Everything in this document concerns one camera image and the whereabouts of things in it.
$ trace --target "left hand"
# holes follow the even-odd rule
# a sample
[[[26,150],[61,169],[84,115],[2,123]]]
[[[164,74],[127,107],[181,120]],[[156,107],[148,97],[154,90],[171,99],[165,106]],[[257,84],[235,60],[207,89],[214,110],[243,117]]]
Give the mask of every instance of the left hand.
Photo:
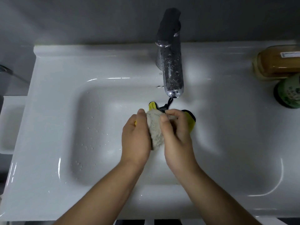
[[[120,162],[130,162],[144,168],[150,154],[151,141],[144,109],[132,115],[123,127]]]

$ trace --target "forearm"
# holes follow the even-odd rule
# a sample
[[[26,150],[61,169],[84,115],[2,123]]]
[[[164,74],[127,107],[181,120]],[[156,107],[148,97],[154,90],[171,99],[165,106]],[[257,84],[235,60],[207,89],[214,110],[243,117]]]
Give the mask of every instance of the forearm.
[[[54,225],[112,224],[127,201],[142,168],[119,163]]]
[[[177,178],[207,225],[260,224],[200,167]]]

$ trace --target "green container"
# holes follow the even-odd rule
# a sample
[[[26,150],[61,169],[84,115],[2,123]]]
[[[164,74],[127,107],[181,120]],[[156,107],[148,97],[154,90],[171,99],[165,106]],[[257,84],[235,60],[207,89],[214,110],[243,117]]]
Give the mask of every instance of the green container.
[[[276,84],[274,97],[282,106],[291,109],[300,108],[300,73]]]

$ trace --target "fingernail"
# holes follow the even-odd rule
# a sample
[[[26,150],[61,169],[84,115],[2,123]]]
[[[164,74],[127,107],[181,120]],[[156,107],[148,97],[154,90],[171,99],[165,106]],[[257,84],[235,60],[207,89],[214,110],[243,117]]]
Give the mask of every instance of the fingernail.
[[[138,113],[145,113],[145,110],[144,109],[139,109],[137,112]]]
[[[160,120],[162,122],[165,122],[165,121],[169,121],[169,118],[168,118],[168,116],[166,114],[163,114],[163,115],[160,116]]]

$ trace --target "faucet handle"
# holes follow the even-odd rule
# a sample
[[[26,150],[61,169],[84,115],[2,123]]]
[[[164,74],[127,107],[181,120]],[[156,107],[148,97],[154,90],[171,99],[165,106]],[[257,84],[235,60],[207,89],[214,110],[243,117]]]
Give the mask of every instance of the faucet handle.
[[[166,9],[156,34],[156,45],[169,47],[172,44],[174,35],[179,32],[181,28],[179,21],[180,14],[181,12],[177,8]]]

